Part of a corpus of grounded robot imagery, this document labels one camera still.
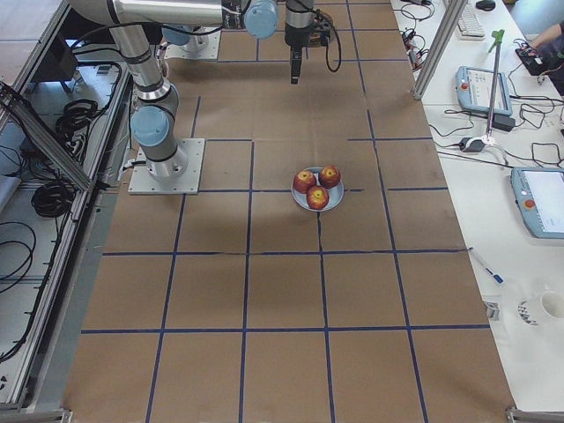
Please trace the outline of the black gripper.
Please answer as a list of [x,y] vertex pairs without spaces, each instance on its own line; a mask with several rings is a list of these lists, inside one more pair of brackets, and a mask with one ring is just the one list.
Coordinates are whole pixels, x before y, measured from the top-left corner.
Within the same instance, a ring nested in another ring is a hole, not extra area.
[[330,25],[324,12],[315,12],[314,0],[287,0],[285,42],[290,47],[290,82],[297,85],[301,76],[302,48],[326,47]]

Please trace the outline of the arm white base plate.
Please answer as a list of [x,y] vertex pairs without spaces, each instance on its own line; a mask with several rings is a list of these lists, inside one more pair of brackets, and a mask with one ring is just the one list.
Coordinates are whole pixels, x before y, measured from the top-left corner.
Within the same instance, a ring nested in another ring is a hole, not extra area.
[[209,35],[185,35],[165,31],[163,35],[167,43],[165,59],[214,61],[218,58],[221,32]]
[[196,195],[199,191],[204,158],[203,138],[180,138],[177,151],[167,161],[147,159],[139,149],[130,178],[129,193],[132,195]]

